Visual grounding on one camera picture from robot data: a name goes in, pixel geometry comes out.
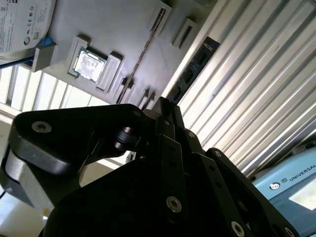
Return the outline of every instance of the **metal rod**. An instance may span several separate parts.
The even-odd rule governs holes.
[[[38,106],[39,106],[39,102],[40,102],[40,89],[41,89],[41,86],[42,86],[42,84],[43,84],[43,76],[44,76],[44,73],[41,72],[40,78],[39,78],[38,89],[36,90],[36,94],[35,94],[35,98],[34,98],[34,102],[33,102],[33,106],[32,106],[32,111],[37,110],[37,108],[38,108]]]
[[[23,107],[24,107],[26,94],[28,92],[28,88],[29,88],[29,85],[30,85],[30,78],[31,78],[31,71],[29,71],[28,77],[26,79],[26,85],[25,85],[25,88],[24,88],[24,91],[23,91],[22,102],[21,102],[20,109],[19,109],[20,111],[22,111]]]
[[[11,106],[11,104],[12,104],[17,72],[18,72],[17,66],[13,66],[12,71],[11,71],[11,75],[10,75],[9,88],[8,88],[6,99],[5,99],[5,104],[8,106]]]
[[[128,86],[129,86],[130,82],[133,80],[133,77],[134,77],[134,75],[135,75],[135,73],[136,73],[136,71],[137,71],[137,69],[138,69],[138,67],[139,67],[139,65],[140,65],[140,63],[141,63],[141,61],[142,61],[142,59],[143,59],[143,57],[144,57],[146,51],[147,51],[147,49],[148,49],[148,46],[149,46],[150,43],[152,42],[152,40],[153,40],[153,38],[154,38],[154,35],[155,35],[155,33],[156,33],[157,29],[158,29],[159,24],[161,23],[161,20],[162,20],[162,18],[163,18],[163,16],[164,16],[165,12],[166,12],[166,9],[164,9],[164,8],[162,8],[162,9],[160,10],[160,13],[159,13],[159,15],[158,15],[158,17],[157,17],[157,19],[156,19],[156,21],[155,21],[155,23],[154,23],[153,28],[152,28],[151,34],[150,34],[150,36],[149,36],[149,39],[147,40],[147,42],[146,42],[146,44],[145,44],[145,47],[144,47],[143,51],[141,52],[141,54],[140,54],[140,56],[139,56],[139,58],[138,58],[138,60],[137,60],[137,63],[136,63],[136,65],[135,65],[135,67],[134,67],[132,73],[129,75],[129,77],[128,77],[128,79],[127,79],[127,82],[126,82],[126,84],[124,85],[121,94],[119,95],[117,104],[119,104],[119,103],[122,102],[122,99],[123,99],[123,97],[124,97],[124,94],[126,93],[126,90],[127,90]]]

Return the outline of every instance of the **bolt head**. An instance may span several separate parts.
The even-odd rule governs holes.
[[[49,133],[51,132],[51,126],[47,122],[36,121],[32,123],[32,129],[38,133]]]
[[[191,131],[189,132],[189,136],[192,138],[195,138],[196,136],[194,135],[194,133],[192,133]]]
[[[182,210],[181,202],[174,196],[167,197],[167,207],[174,213],[179,213]]]
[[[216,155],[218,158],[222,157],[222,155],[221,155],[221,153],[220,153],[220,152],[215,151],[214,153],[215,153],[215,155]]]

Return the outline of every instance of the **screw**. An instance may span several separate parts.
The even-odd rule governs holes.
[[[231,226],[232,226],[233,231],[235,232],[235,234],[238,237],[244,237],[245,236],[245,231],[243,230],[243,228],[241,227],[241,225],[238,222],[232,221],[231,222]]]
[[[134,111],[133,112],[137,117],[140,117],[141,116],[141,114],[138,112],[138,111]]]
[[[194,133],[192,133],[191,131],[189,131],[188,134],[189,134],[189,136],[192,137],[192,138],[195,138],[195,137],[196,137],[196,136],[194,135]]]
[[[51,126],[47,122],[37,121],[33,122],[32,129],[38,133],[49,133],[51,131]]]
[[[169,196],[166,199],[168,208],[174,212],[179,213],[182,210],[181,202],[174,196]]]
[[[288,227],[285,227],[285,231],[288,233],[289,236],[295,237],[295,235],[293,234],[293,232],[292,232]]]
[[[222,157],[222,155],[218,151],[215,151],[214,153],[218,158]]]

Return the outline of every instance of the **slot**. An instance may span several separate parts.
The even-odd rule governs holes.
[[[196,26],[197,24],[194,21],[187,18],[177,34],[173,46],[181,49],[187,42],[191,41],[194,37],[194,29]]]
[[[184,34],[182,36],[182,39],[181,39],[180,44],[179,44],[179,48],[182,47],[184,41],[186,41],[186,39],[188,38],[191,30],[192,30],[192,26],[188,26],[188,28],[186,29],[186,31],[184,32]]]
[[[171,6],[165,4],[162,1],[158,2],[148,25],[148,29],[151,33],[156,30],[153,36],[157,37],[162,32],[171,10]]]
[[[196,57],[197,63],[199,65],[202,65],[205,62],[206,58],[207,58],[207,54],[205,52],[203,51],[199,52],[199,54]]]
[[[175,94],[174,99],[173,100],[177,100],[179,98],[179,96],[181,95],[181,88],[178,86],[173,90],[173,93]]]
[[[186,70],[186,71],[183,73],[182,76],[183,76],[184,82],[185,82],[186,84],[188,84],[188,83],[191,81],[192,77],[193,77],[193,72],[192,72],[190,69],[188,69],[188,70]]]

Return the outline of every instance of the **printed label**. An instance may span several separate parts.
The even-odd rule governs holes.
[[[45,34],[48,3],[0,0],[0,53],[35,47]]]

